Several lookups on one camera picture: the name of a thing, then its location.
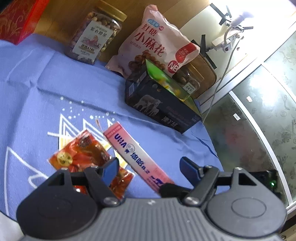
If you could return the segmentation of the pink UHA candy box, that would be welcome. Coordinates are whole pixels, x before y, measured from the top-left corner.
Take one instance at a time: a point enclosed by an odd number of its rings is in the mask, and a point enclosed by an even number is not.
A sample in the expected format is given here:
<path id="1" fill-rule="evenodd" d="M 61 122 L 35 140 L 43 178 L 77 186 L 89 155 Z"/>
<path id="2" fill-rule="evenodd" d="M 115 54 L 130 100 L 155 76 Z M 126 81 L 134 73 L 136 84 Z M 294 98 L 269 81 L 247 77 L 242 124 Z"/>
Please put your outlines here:
<path id="1" fill-rule="evenodd" d="M 103 134 L 112 147 L 152 190 L 159 192 L 160 187 L 164 184 L 173 184 L 173 180 L 157 165 L 120 123 L 114 123 Z"/>

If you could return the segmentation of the white power strip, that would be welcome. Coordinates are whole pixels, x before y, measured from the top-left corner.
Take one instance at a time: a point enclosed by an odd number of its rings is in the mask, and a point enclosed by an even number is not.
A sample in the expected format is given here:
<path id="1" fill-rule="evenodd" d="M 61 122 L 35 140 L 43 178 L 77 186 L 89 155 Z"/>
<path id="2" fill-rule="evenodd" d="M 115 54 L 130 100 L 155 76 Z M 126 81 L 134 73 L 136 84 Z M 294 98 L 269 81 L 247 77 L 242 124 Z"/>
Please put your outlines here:
<path id="1" fill-rule="evenodd" d="M 229 52 L 232 49 L 235 40 L 240 39 L 245 30 L 253 29 L 253 27 L 247 28 L 241 26 L 241 23 L 246 18 L 251 17 L 252 15 L 250 13 L 244 12 L 234 20 L 231 20 L 230 23 L 227 23 L 226 25 L 228 28 L 225 33 L 211 42 L 212 48 L 216 51 L 222 49 L 224 53 Z"/>

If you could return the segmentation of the dark nut jar gold lid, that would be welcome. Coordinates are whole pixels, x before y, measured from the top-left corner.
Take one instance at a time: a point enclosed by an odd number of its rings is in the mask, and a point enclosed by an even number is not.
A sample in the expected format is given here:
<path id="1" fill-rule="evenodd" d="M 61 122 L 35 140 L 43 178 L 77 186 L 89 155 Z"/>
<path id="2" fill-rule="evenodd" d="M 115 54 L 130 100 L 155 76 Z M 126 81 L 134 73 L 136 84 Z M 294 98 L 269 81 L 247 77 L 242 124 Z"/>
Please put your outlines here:
<path id="1" fill-rule="evenodd" d="M 201 83 L 204 81 L 204 77 L 191 63 L 182 66 L 173 75 L 173 79 L 192 99 L 196 99 L 200 95 L 199 91 L 201 90 Z"/>

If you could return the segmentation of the brown wooden board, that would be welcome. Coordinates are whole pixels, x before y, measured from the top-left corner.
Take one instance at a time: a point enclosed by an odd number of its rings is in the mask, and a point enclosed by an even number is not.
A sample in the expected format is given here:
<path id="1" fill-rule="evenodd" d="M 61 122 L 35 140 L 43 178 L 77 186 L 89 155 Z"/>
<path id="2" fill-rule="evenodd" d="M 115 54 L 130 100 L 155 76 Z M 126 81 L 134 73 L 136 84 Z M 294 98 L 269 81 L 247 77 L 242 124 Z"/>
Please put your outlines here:
<path id="1" fill-rule="evenodd" d="M 196 79 L 200 84 L 200 87 L 191 94 L 193 99 L 198 98 L 216 83 L 217 75 L 214 69 L 201 54 L 183 67 L 186 68 L 186 70 L 189 71 L 189 75 Z"/>

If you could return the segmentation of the red snack packet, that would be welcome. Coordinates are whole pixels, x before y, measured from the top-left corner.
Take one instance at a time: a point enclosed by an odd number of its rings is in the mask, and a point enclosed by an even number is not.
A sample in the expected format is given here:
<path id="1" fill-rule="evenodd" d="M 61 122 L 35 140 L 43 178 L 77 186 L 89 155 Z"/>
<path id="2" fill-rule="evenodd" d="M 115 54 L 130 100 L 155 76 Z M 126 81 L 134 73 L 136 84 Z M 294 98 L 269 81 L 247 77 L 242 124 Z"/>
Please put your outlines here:
<path id="1" fill-rule="evenodd" d="M 49 162 L 56 170 L 68 168 L 70 172 L 82 172 L 88 167 L 101 167 L 110 159 L 110 154 L 100 142 L 88 130 L 84 130 L 63 149 L 53 154 Z M 118 174 L 109 187 L 117 198 L 122 199 L 132 179 L 132 172 L 119 167 Z"/>

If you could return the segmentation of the blue printed tablecloth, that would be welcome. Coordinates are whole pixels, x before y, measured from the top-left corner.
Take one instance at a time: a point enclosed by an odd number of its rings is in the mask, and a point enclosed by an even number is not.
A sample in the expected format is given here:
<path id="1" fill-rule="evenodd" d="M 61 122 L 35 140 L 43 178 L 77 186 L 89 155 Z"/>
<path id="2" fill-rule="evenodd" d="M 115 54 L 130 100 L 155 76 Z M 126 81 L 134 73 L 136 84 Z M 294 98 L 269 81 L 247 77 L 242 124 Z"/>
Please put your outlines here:
<path id="1" fill-rule="evenodd" d="M 125 80 L 102 63 L 68 58 L 62 45 L 31 35 L 18 45 L 1 41 L 1 212 L 15 219 L 19 203 L 54 173 L 50 157 L 89 130 L 119 122 L 178 185 L 186 156 L 200 166 L 221 167 L 201 123 L 185 133 L 160 125 L 125 104 Z"/>

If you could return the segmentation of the pink snack bag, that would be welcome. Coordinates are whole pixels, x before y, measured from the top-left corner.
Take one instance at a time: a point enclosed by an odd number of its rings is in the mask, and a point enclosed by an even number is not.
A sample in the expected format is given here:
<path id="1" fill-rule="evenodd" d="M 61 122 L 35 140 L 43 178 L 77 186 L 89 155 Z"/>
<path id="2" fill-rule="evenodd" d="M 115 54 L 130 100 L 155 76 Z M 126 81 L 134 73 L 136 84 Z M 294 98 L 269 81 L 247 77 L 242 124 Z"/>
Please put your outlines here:
<path id="1" fill-rule="evenodd" d="M 150 4 L 144 10 L 141 25 L 121 44 L 106 68 L 127 78 L 149 60 L 172 77 L 199 52 L 198 45 L 169 23 L 157 6 Z"/>

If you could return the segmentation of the red gift box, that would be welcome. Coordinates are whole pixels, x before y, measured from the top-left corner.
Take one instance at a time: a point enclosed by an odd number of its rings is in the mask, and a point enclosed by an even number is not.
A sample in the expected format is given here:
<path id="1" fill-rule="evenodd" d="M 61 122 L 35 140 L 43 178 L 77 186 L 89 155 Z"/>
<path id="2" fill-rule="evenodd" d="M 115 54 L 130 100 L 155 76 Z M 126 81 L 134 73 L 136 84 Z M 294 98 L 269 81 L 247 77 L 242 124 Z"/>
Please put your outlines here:
<path id="1" fill-rule="evenodd" d="M 48 0 L 11 1 L 1 10 L 1 39 L 15 45 L 32 34 Z"/>

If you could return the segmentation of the nut jar white label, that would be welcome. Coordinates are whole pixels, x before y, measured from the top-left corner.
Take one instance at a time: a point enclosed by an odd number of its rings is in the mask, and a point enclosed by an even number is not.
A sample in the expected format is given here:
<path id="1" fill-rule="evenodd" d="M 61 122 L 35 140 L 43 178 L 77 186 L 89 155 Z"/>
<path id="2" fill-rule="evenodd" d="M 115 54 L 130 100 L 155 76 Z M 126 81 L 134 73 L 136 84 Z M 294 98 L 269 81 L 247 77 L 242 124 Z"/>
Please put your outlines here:
<path id="1" fill-rule="evenodd" d="M 77 61 L 93 65 L 121 31 L 127 15 L 105 1 L 98 1 L 87 14 L 65 50 Z"/>

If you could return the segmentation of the black sheep tin box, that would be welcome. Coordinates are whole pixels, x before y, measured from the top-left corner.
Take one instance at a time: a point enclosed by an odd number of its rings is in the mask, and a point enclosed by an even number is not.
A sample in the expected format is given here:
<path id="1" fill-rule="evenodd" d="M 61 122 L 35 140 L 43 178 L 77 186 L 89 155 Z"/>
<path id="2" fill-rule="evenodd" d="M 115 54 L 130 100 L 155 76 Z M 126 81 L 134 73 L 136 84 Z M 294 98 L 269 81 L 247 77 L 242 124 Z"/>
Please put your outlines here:
<path id="1" fill-rule="evenodd" d="M 179 133 L 202 120 L 189 93 L 149 60 L 127 78 L 125 103 Z"/>

